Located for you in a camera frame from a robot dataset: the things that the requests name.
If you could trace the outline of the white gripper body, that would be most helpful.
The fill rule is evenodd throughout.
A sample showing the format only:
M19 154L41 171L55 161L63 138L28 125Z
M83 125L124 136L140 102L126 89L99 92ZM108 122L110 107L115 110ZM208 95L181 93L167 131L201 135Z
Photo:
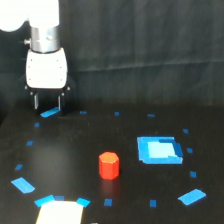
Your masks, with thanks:
M37 53L29 50L26 58L25 89L66 90L72 80L68 76L65 51L60 48L56 52Z

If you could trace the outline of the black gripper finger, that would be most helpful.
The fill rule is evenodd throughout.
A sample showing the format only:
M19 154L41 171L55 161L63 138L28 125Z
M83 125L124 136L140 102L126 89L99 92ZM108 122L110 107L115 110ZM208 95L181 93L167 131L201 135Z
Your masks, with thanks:
M38 93L33 93L32 99L33 99L33 107L35 110L37 110L39 107Z
M65 94L61 93L58 96L58 108L59 108L59 110L63 110L64 106L65 106Z

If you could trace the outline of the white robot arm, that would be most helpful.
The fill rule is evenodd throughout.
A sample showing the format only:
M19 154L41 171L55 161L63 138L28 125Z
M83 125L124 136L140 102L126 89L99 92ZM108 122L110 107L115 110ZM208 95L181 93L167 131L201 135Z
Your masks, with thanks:
M73 80L68 76L66 54L60 45L59 0L0 0L0 30L14 32L28 22L30 38L25 87L39 107L39 90L58 90L58 110L65 109L65 94Z

